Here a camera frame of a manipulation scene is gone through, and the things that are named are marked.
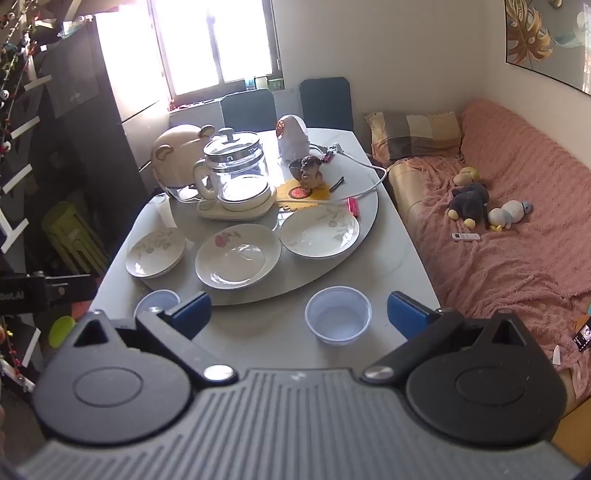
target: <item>yellow plush toy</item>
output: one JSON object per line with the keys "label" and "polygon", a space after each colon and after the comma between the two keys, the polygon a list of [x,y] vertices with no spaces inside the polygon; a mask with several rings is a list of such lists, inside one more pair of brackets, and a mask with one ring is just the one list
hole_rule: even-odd
{"label": "yellow plush toy", "polygon": [[464,167],[455,177],[453,183],[456,187],[465,187],[474,181],[480,181],[480,174],[474,167]]}

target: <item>white plush toy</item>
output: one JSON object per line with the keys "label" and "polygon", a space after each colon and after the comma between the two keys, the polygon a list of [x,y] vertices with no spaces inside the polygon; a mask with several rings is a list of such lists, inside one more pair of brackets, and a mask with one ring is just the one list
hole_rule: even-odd
{"label": "white plush toy", "polygon": [[500,232],[504,228],[511,228],[513,223],[519,222],[526,213],[531,212],[530,202],[510,200],[501,208],[494,208],[488,213],[488,221],[493,232]]}

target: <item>kettle base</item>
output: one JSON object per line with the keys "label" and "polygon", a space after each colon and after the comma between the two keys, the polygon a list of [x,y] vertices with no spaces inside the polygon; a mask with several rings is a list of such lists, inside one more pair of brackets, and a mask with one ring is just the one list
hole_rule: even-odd
{"label": "kettle base", "polygon": [[271,186],[271,192],[267,200],[249,210],[236,212],[225,208],[224,203],[219,200],[207,200],[197,204],[197,211],[203,218],[210,220],[222,220],[231,222],[235,220],[256,220],[265,215],[275,203],[277,190]]}

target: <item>white plate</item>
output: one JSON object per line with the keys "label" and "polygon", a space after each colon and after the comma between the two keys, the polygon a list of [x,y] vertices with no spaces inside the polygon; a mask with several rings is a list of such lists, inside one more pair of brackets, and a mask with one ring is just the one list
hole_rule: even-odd
{"label": "white plate", "polygon": [[285,247],[307,258],[334,257],[352,247],[359,222],[345,207],[318,205],[290,215],[279,231]]}
{"label": "white plate", "polygon": [[195,271],[205,285],[235,290],[258,282],[276,265],[281,242],[266,226],[243,223],[211,236],[195,259]]}
{"label": "white plate", "polygon": [[138,278],[154,278],[171,270],[183,256],[187,241],[178,228],[156,230],[137,242],[125,259],[127,271]]}

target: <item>window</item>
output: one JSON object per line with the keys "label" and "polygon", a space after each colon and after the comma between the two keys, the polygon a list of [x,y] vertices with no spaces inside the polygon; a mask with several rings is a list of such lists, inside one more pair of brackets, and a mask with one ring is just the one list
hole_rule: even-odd
{"label": "window", "polygon": [[177,105],[245,90],[245,78],[281,77],[271,0],[150,0]]}

